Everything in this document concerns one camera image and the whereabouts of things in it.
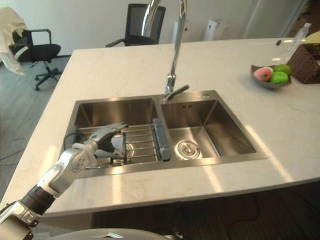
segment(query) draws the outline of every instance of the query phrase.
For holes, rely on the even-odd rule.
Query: stainless steel sink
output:
[[[163,125],[156,126],[155,119]],[[130,125],[116,136],[125,136],[126,158],[100,159],[81,177],[266,158],[213,90],[184,92],[169,103],[163,102],[163,95],[77,101],[67,134],[77,130],[88,137],[97,128],[117,122]],[[67,147],[75,139],[69,139]],[[169,161],[161,155],[163,146],[171,152]]]

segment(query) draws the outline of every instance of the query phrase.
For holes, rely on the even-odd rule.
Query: drain strainer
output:
[[[200,155],[199,147],[192,141],[181,141],[177,145],[177,153],[184,160],[196,159]]]

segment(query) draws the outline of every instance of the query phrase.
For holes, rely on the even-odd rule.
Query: chrome faucet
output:
[[[159,6],[161,0],[151,0],[148,4],[143,24],[142,24],[142,31],[141,35],[145,37],[150,37],[152,23],[154,17],[156,15],[157,8]],[[179,20],[178,20],[178,27],[176,31],[176,38],[174,42],[174,52],[173,52],[173,59],[171,64],[171,71],[166,76],[166,84],[164,89],[164,98],[165,102],[172,100],[176,95],[182,93],[183,91],[189,89],[189,85],[184,85],[183,87],[179,88],[178,90],[174,91],[175,81],[176,81],[176,65],[178,61],[182,34],[185,28],[185,21],[187,17],[187,0],[178,0],[179,3]]]

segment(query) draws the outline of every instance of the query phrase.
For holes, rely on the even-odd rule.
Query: black office chair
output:
[[[147,6],[147,4],[139,3],[129,4],[126,17],[125,37],[111,42],[105,45],[105,47],[113,47],[121,42],[126,46],[159,44],[166,8],[163,6],[157,8],[151,27],[150,37],[146,37],[141,36],[141,30]]]
[[[48,32],[49,44],[34,45],[32,32]],[[12,33],[12,38],[14,44],[10,45],[9,48],[18,62],[34,63],[43,61],[45,64],[47,72],[35,76],[35,80],[37,80],[38,83],[35,85],[34,90],[39,91],[39,85],[49,78],[58,81],[56,75],[61,75],[62,72],[57,68],[51,70],[47,63],[51,63],[51,60],[59,54],[61,47],[51,43],[51,31],[49,29],[24,30],[22,32],[22,37],[14,31]]]

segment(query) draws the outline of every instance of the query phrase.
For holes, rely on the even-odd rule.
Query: dark floor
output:
[[[206,200],[94,213],[92,228],[162,235],[175,227],[194,240],[319,240],[320,181]]]

